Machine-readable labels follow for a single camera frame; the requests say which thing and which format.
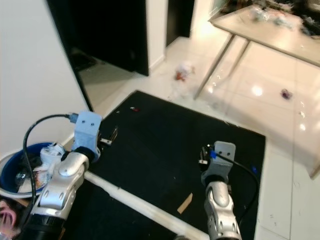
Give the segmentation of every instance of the white tile floor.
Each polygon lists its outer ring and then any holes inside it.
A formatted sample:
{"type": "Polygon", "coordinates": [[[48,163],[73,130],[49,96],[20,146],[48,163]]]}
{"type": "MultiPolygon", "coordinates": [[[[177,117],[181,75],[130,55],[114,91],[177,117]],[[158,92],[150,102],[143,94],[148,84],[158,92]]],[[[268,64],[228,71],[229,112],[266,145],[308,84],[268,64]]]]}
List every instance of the white tile floor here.
{"type": "Polygon", "coordinates": [[[94,109],[106,116],[128,94],[141,90],[266,135],[255,239],[319,239],[320,176],[312,181],[308,172],[319,154],[320,69],[253,43],[226,80],[244,43],[238,38],[194,101],[195,90],[227,36],[205,23],[191,39],[173,42],[166,60],[149,77],[119,70],[114,81],[105,83],[108,73],[97,73],[100,80],[85,86],[95,98],[94,109]],[[196,73],[185,83],[177,82],[175,68],[185,60],[194,64],[196,73]],[[293,93],[292,99],[281,97],[283,88],[293,93]]]}

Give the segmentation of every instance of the table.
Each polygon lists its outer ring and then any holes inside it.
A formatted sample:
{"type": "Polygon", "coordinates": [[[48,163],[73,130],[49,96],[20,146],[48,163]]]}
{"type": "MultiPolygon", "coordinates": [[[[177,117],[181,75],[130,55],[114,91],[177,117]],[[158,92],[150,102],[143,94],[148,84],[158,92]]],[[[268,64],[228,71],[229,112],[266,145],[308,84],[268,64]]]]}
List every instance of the table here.
{"type": "Polygon", "coordinates": [[[274,24],[272,20],[253,21],[251,9],[254,7],[257,6],[248,6],[214,20],[213,25],[229,32],[230,37],[226,41],[222,51],[216,57],[214,63],[211,65],[208,73],[194,95],[194,99],[200,95],[202,89],[224,58],[236,36],[245,38],[246,41],[233,63],[227,78],[231,77],[237,68],[251,42],[261,44],[320,67],[320,40],[312,39],[300,31],[300,25],[302,24],[300,17],[288,13],[286,14],[287,20],[293,24],[293,28],[289,29],[286,26],[274,24]]]}

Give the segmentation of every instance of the black cable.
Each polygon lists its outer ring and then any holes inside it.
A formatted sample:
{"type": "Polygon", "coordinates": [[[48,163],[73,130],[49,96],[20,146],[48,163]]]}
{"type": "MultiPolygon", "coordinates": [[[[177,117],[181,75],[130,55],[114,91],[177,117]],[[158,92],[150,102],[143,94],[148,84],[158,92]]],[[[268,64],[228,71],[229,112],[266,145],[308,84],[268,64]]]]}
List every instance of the black cable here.
{"type": "Polygon", "coordinates": [[[51,118],[69,118],[69,116],[70,116],[69,114],[53,114],[53,115],[49,115],[49,116],[45,116],[43,118],[40,118],[39,120],[37,120],[34,124],[32,124],[29,127],[29,129],[26,131],[26,133],[24,135],[22,150],[23,150],[23,154],[24,154],[24,161],[27,166],[27,170],[29,171],[29,174],[30,174],[32,197],[31,197],[31,201],[30,201],[28,207],[26,208],[26,211],[24,212],[24,214],[21,218],[21,221],[19,224],[21,228],[26,223],[27,218],[28,218],[31,210],[36,203],[36,197],[37,197],[36,180],[35,180],[34,172],[32,170],[31,164],[30,164],[30,160],[28,157],[28,150],[27,150],[27,141],[28,141],[28,137],[30,135],[30,132],[35,128],[35,126],[37,126],[39,123],[41,123],[44,120],[51,119],[51,118]]]}
{"type": "Polygon", "coordinates": [[[223,160],[225,160],[225,161],[227,161],[227,162],[229,162],[229,163],[235,164],[235,165],[237,165],[238,167],[242,168],[242,169],[245,170],[247,173],[249,173],[249,175],[250,175],[250,176],[253,178],[253,180],[254,180],[254,183],[255,183],[255,192],[254,192],[254,195],[253,195],[251,201],[249,202],[247,208],[244,210],[242,216],[239,218],[239,226],[241,226],[241,223],[242,223],[244,217],[247,215],[247,213],[248,213],[249,210],[252,208],[253,204],[255,203],[255,201],[256,201],[257,198],[258,198],[259,181],[258,181],[256,175],[255,175],[252,171],[250,171],[246,166],[244,166],[244,165],[242,165],[241,163],[238,163],[238,162],[236,162],[236,161],[232,161],[232,160],[230,160],[230,159],[228,159],[228,158],[226,158],[226,157],[224,157],[224,156],[221,156],[221,155],[218,154],[218,153],[216,153],[216,155],[217,155],[219,158],[221,158],[221,159],[223,159],[223,160]]]}

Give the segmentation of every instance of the black mat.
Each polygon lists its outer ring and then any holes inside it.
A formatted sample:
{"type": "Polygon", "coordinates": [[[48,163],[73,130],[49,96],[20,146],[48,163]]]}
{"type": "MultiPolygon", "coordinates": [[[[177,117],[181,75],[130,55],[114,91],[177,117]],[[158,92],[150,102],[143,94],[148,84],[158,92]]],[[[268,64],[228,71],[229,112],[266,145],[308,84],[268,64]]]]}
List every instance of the black mat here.
{"type": "MultiPolygon", "coordinates": [[[[119,127],[116,141],[89,170],[206,233],[205,187],[198,167],[201,146],[215,141],[234,143],[235,160],[256,168],[257,178],[261,178],[266,141],[263,135],[146,93],[133,93],[103,121],[103,137],[108,137],[115,126],[119,127]],[[190,193],[192,202],[180,215],[177,208],[190,193]]],[[[255,184],[236,166],[230,171],[229,183],[238,217],[251,200],[255,184]]],[[[243,220],[240,230],[244,240],[254,239],[257,210],[256,202],[243,220]]],[[[174,233],[87,181],[77,192],[64,235],[68,240],[174,237],[174,233]]]]}

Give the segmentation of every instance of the white rod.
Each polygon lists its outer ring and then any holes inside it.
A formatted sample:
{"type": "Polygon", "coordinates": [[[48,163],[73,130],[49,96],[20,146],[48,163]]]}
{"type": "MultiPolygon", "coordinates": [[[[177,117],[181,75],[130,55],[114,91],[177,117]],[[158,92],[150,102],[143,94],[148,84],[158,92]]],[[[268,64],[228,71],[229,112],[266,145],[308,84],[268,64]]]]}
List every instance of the white rod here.
{"type": "Polygon", "coordinates": [[[87,171],[84,174],[85,179],[94,185],[102,188],[112,198],[127,205],[128,207],[136,210],[138,213],[146,216],[147,218],[155,221],[170,231],[179,236],[185,236],[190,240],[209,240],[209,235],[200,231],[199,229],[191,226],[190,224],[172,216],[171,214],[163,211],[162,209],[152,205],[151,203],[127,192],[113,185],[112,183],[104,180],[103,178],[87,171]]]}

